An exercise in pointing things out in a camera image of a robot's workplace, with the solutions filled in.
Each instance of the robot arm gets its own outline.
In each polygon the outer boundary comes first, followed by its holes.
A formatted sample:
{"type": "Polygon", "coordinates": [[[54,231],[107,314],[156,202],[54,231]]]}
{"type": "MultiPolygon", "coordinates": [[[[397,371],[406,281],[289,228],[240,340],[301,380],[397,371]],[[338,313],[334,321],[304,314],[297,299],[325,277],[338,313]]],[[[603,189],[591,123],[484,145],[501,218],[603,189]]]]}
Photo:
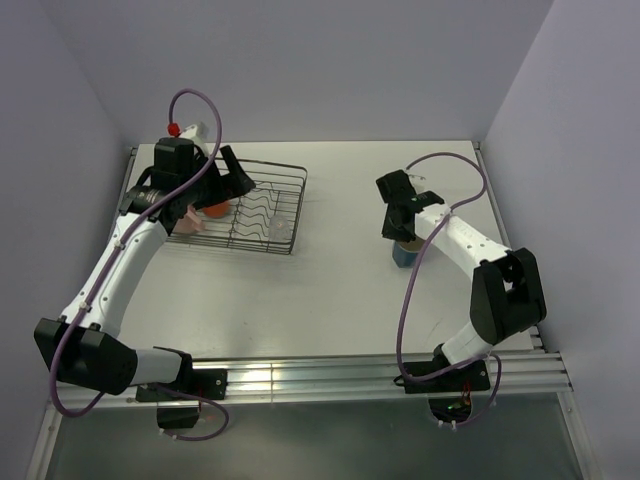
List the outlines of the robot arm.
{"type": "MultiPolygon", "coordinates": [[[[450,214],[449,206],[435,193],[416,193],[402,170],[385,175],[377,184],[387,203],[382,230],[385,238],[426,239],[450,214]]],[[[446,359],[440,365],[453,365],[487,353],[545,318],[538,267],[527,249],[511,251],[453,214],[433,244],[464,271],[472,285],[470,320],[436,349],[435,357],[446,359]]]]}
{"type": "Polygon", "coordinates": [[[130,385],[147,383],[170,384],[176,389],[188,390],[191,356],[166,348],[134,350],[127,347],[117,340],[122,319],[147,265],[172,234],[178,220],[187,213],[189,205],[195,208],[216,205],[248,193],[255,188],[255,183],[244,172],[231,148],[223,147],[220,152],[228,173],[221,175],[214,162],[191,187],[141,222],[126,245],[120,243],[120,239],[139,221],[142,212],[184,185],[203,167],[209,155],[203,140],[205,135],[202,126],[194,125],[180,138],[167,137],[156,143],[154,165],[143,172],[125,195],[112,237],[89,279],[57,320],[43,318],[38,323],[35,340],[51,368],[63,334],[77,312],[85,310],[62,352],[59,381],[112,395],[122,393],[130,385]],[[114,248],[122,251],[107,277],[97,282],[114,248]],[[88,307],[85,299],[93,288],[99,290],[88,307]]]}

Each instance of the white wall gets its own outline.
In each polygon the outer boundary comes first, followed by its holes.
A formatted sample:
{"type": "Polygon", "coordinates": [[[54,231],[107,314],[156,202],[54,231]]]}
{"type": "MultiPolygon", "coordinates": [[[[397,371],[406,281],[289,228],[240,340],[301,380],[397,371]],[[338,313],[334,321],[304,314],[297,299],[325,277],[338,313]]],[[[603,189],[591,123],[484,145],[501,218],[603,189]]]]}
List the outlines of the white wall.
{"type": "Polygon", "coordinates": [[[103,248],[119,135],[35,0],[0,2],[0,478],[23,478],[46,399],[33,340],[103,248]]]}
{"type": "Polygon", "coordinates": [[[131,142],[185,86],[227,141],[479,140],[551,2],[41,0],[131,142]]]}
{"type": "Polygon", "coordinates": [[[640,473],[640,2],[556,0],[484,143],[608,478],[640,473]]]}

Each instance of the red cap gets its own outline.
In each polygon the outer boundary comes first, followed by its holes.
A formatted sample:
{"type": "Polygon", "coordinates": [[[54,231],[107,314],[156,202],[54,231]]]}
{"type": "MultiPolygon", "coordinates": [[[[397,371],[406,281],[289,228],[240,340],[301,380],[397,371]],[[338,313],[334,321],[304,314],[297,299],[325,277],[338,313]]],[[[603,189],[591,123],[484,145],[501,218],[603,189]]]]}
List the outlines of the red cap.
{"type": "Polygon", "coordinates": [[[177,123],[170,123],[167,127],[167,131],[172,137],[180,136],[180,126],[177,123]]]}

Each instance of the orange object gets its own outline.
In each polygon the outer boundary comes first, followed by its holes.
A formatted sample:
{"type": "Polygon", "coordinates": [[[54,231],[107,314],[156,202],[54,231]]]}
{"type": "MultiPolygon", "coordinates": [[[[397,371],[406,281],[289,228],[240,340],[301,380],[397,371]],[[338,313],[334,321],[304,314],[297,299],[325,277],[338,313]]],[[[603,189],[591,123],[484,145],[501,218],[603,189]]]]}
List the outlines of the orange object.
{"type": "Polygon", "coordinates": [[[217,205],[213,205],[211,207],[205,207],[202,209],[202,213],[204,213],[207,217],[210,218],[221,218],[224,217],[229,211],[229,200],[225,200],[222,203],[217,205]]]}

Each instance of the black bracket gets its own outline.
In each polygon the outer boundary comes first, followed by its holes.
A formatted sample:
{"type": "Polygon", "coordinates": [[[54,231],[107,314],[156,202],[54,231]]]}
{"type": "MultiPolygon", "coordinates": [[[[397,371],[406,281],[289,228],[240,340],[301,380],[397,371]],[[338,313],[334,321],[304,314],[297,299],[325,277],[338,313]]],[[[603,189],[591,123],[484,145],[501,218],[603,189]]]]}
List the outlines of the black bracket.
{"type": "MultiPolygon", "coordinates": [[[[224,400],[227,391],[227,370],[223,368],[193,370],[189,385],[178,391],[208,400],[224,400]]],[[[138,387],[136,401],[140,403],[170,402],[176,396],[150,388],[138,387]]]]}
{"type": "MultiPolygon", "coordinates": [[[[437,372],[444,368],[444,366],[439,359],[429,362],[404,363],[404,368],[414,377],[437,372]]],[[[408,395],[415,393],[460,393],[465,386],[473,392],[486,391],[491,388],[489,373],[487,372],[487,366],[484,360],[478,360],[468,367],[445,373],[428,382],[405,383],[402,376],[398,376],[393,380],[393,383],[399,387],[404,387],[404,393],[408,395]]]]}
{"type": "Polygon", "coordinates": [[[156,422],[163,430],[193,428],[200,418],[200,407],[163,407],[156,410],[156,422]]]}

